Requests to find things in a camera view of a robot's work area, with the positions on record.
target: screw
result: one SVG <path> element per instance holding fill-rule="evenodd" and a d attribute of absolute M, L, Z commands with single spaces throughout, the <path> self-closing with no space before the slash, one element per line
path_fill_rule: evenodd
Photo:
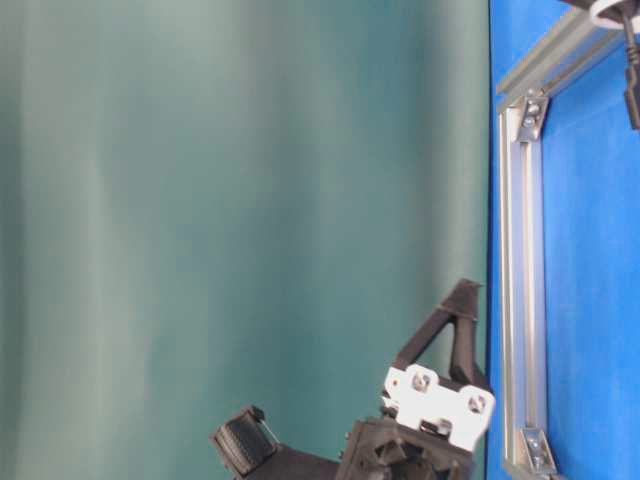
<path fill-rule="evenodd" d="M 413 376 L 412 385 L 414 390 L 417 390 L 418 392 L 426 392 L 427 387 L 429 386 L 429 377 L 421 373 L 416 373 Z"/>
<path fill-rule="evenodd" d="M 529 113 L 530 115 L 537 115 L 538 113 L 540 113 L 540 105 L 538 105 L 537 103 L 531 103 L 529 105 L 529 108 L 527 109 L 527 113 Z"/>
<path fill-rule="evenodd" d="M 484 412 L 484 407 L 486 406 L 486 401 L 484 397 L 471 397 L 469 399 L 469 410 L 473 413 L 482 413 Z"/>
<path fill-rule="evenodd" d="M 543 463 L 544 463 L 544 460 L 541 456 L 537 455 L 533 457 L 533 465 L 536 467 L 536 469 L 540 469 Z"/>

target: blue panel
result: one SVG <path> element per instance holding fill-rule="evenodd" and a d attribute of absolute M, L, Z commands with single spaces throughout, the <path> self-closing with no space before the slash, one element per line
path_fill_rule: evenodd
<path fill-rule="evenodd" d="M 557 96 L 543 140 L 549 432 L 569 478 L 636 476 L 640 136 L 622 48 Z"/>
<path fill-rule="evenodd" d="M 496 85 L 567 10 L 557 0 L 491 0 L 491 68 Z"/>
<path fill-rule="evenodd" d="M 564 14 L 567 7 L 559 1 L 546 0 L 491 0 L 491 92 L 493 115 L 497 98 L 496 85 L 504 75 L 533 47 L 536 42 Z M 497 145 L 497 129 L 493 131 Z M 496 395 L 496 414 L 488 440 L 487 478 L 509 478 L 501 468 L 502 462 L 502 395 L 500 368 L 500 210 L 498 150 L 491 156 L 491 241 L 489 249 L 489 371 Z"/>

